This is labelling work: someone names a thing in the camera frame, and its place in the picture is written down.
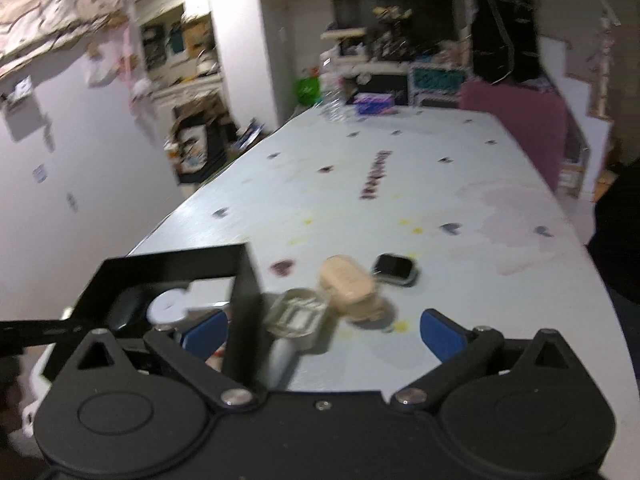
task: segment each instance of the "water bottle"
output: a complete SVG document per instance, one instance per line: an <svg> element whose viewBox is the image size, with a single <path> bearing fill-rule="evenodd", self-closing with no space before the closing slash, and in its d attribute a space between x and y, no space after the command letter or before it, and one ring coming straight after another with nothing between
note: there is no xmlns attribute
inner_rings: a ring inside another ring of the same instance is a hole
<svg viewBox="0 0 640 480"><path fill-rule="evenodd" d="M346 98L342 87L342 73L336 63L338 48L323 52L320 56L320 95L324 113L330 121L345 119Z"/></svg>

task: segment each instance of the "watch face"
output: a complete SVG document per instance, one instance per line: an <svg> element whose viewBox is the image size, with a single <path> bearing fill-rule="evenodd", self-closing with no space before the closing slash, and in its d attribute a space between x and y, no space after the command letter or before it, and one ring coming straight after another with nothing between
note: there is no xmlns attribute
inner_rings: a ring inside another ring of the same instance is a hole
<svg viewBox="0 0 640 480"><path fill-rule="evenodd" d="M385 276L393 276L400 280L408 280L414 270L414 263L408 258L382 254L378 258L374 271Z"/></svg>

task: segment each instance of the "metal bolt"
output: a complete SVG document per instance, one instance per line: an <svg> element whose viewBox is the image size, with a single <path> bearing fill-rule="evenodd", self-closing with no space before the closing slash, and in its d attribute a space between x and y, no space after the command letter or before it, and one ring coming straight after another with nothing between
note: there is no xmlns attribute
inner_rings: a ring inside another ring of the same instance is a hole
<svg viewBox="0 0 640 480"><path fill-rule="evenodd" d="M396 393L396 400L400 404L411 405L426 402L427 394L420 388L406 388Z"/></svg>
<svg viewBox="0 0 640 480"><path fill-rule="evenodd" d="M331 403L328 400L318 400L316 402L316 410L319 412L324 412L325 410L331 409Z"/></svg>
<svg viewBox="0 0 640 480"><path fill-rule="evenodd" d="M220 395L220 399L227 406L244 406L254 400L254 394L252 394L249 390L245 390L244 388L233 388L232 390L227 390Z"/></svg>

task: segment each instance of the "purple box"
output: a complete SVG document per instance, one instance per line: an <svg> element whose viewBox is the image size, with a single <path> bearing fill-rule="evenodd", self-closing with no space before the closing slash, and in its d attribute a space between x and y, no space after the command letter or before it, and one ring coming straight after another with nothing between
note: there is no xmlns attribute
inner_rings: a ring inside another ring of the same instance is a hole
<svg viewBox="0 0 640 480"><path fill-rule="evenodd" d="M396 102L391 94L357 94L353 103L358 115L385 115L394 110Z"/></svg>

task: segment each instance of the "white tabletop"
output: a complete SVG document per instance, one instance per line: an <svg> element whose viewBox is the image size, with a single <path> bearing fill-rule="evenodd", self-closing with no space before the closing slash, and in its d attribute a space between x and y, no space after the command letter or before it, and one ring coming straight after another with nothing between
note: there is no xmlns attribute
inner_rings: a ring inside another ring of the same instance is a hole
<svg viewBox="0 0 640 480"><path fill-rule="evenodd" d="M361 199L380 151L392 152L386 176L376 199ZM461 225L457 235L441 228L451 223ZM263 290L274 293L315 287L333 254L364 267L380 253L404 254L422 270L411 288L382 289L397 309L393 332L342 320L327 352L302 356L291 389L388 397L438 365L419 335L426 308L510 338L556 328L616 413L603 474L638 480L638 389L609 297L555 198L493 116L402 108L329 123L310 110L196 192L134 254L238 242L250 242ZM281 260L293 261L289 276L270 269Z"/></svg>

